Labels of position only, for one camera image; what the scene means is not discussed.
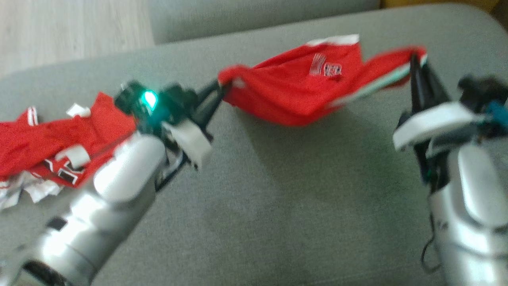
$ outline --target black cable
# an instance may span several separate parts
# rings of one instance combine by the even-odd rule
[[[229,87],[229,85],[222,87],[218,81],[215,81],[197,93],[201,103],[196,108],[196,112],[190,116],[190,119],[194,121],[204,133],[206,133],[206,127],[217,111],[222,99],[228,93]]]
[[[177,166],[175,166],[174,171],[172,171],[170,174],[168,174],[166,177],[164,177],[161,182],[155,182],[155,192],[160,192],[164,189],[164,187],[175,177],[180,170],[183,169],[183,166],[188,162],[187,155],[183,154],[183,157],[181,158],[181,161],[178,163]]]
[[[427,252],[427,248],[432,244],[432,242],[434,242],[433,235],[432,235],[432,238],[429,239],[429,241],[427,241],[427,243],[423,247],[422,256],[420,257],[420,263],[422,264],[423,271],[425,271],[425,273],[427,273],[427,274],[432,274],[432,273],[436,272],[436,270],[438,270],[441,267],[441,264],[438,264],[434,267],[429,267],[427,265],[427,263],[425,262],[425,253]]]

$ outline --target white trim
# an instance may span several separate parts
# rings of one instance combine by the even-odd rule
[[[60,170],[58,170],[57,175],[58,175],[58,177],[60,179],[66,181],[66,182],[68,182],[68,181],[61,176],[62,173],[65,173],[65,174],[71,176],[73,179],[72,179],[72,182],[69,182],[69,183],[71,183],[73,185],[76,185],[76,181],[78,180],[78,175],[75,175],[75,174],[73,174],[73,173],[71,173],[71,172],[69,172],[69,171],[67,171],[67,170],[65,170],[63,168],[60,168]]]
[[[427,55],[424,55],[422,59],[420,60],[420,65],[424,65],[427,62]],[[368,85],[364,86],[363,88],[357,90],[355,93],[351,95],[347,95],[345,97],[337,98],[336,100],[330,102],[328,104],[329,107],[337,107],[340,105],[344,105],[346,103],[350,103],[354,100],[357,100],[359,98],[362,98],[367,95],[371,95],[391,84],[394,84],[398,82],[399,80],[405,78],[409,74],[410,69],[410,63],[407,63],[403,66],[400,66],[393,70],[391,73],[386,74],[377,80],[369,83]]]
[[[82,174],[85,172],[85,168],[83,168],[81,171],[79,171],[78,169],[72,168],[72,164],[70,161],[67,161],[67,163],[64,164],[64,167],[67,168],[68,171],[71,171],[74,174]]]
[[[34,125],[34,115],[33,115],[33,111],[32,111],[31,107],[28,109],[26,116],[28,117],[28,125],[33,126]]]
[[[71,166],[73,169],[78,169],[83,167],[84,165],[90,162],[90,155],[83,147],[83,145],[77,144],[71,146],[67,149],[64,149],[55,155],[55,160],[60,161],[63,158],[67,157],[71,162]]]
[[[27,193],[29,193],[32,201],[34,203],[38,203],[43,198],[47,197],[49,194],[58,195],[61,191],[61,187],[58,186],[55,182],[46,180],[43,182],[37,182],[26,186],[23,188]]]
[[[34,111],[32,115],[34,116],[34,125],[39,125],[39,119],[37,118],[37,109],[35,106],[32,106],[32,110]]]
[[[50,161],[50,160],[48,160],[48,159],[44,159],[44,161],[45,161],[45,162],[48,162],[48,164],[49,164],[49,170],[50,170],[51,172],[53,172],[53,162],[51,162],[51,161]]]
[[[0,197],[0,210],[10,208],[18,204],[21,190],[13,192],[10,196]]]
[[[306,43],[307,46],[317,46],[321,44],[333,45],[354,45],[360,41],[360,35],[333,36],[324,39],[315,39]]]
[[[411,116],[393,133],[393,145],[395,150],[400,151],[484,119],[458,101],[445,102]]]
[[[74,116],[81,116],[81,117],[90,117],[91,115],[91,111],[90,111],[90,108],[88,107],[83,107],[77,103],[74,103],[67,111],[66,111],[67,115],[69,115],[70,117],[74,117]]]

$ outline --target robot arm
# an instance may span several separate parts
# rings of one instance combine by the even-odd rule
[[[158,95],[137,82],[124,85],[115,104],[138,120],[139,131],[79,190],[67,213],[0,265],[0,286],[90,285],[156,193],[186,163],[201,168],[211,149],[206,126],[223,96],[217,83],[197,94],[173,86]]]
[[[402,115],[393,141],[413,147],[430,186],[432,239],[427,272],[441,269],[448,285],[508,283],[508,193],[481,142],[506,135],[508,89],[493,79],[465,78],[450,102],[428,65],[411,63],[411,114]],[[434,243],[440,264],[424,262]]]

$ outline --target crumpled red fabric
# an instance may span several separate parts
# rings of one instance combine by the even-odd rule
[[[112,157],[114,148],[136,130],[132,117],[117,109],[113,99],[99,93],[90,117],[39,123],[37,110],[27,109],[13,122],[0,123],[0,182],[23,170],[36,177],[79,187]],[[82,145],[91,161],[73,170],[66,158],[55,160],[59,151]]]
[[[304,126],[344,104],[408,81],[409,61],[424,47],[410,46],[362,61],[358,35],[313,40],[252,68],[220,71],[221,85],[232,84],[225,101],[261,119]]]

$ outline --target gray cushion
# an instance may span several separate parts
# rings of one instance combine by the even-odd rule
[[[379,8],[379,0],[148,0],[156,44]]]
[[[454,98],[466,73],[508,79],[508,36],[469,6],[346,15],[186,41],[34,69],[0,81],[0,120],[36,105],[45,120],[136,78],[159,88],[206,84],[308,40],[361,35],[364,58],[421,44]],[[305,128],[274,126],[223,104],[210,125],[212,160],[162,192],[96,285],[436,285],[420,269],[430,237],[427,188],[392,134],[409,86],[386,90]],[[34,238],[75,190],[0,216],[0,257]]]

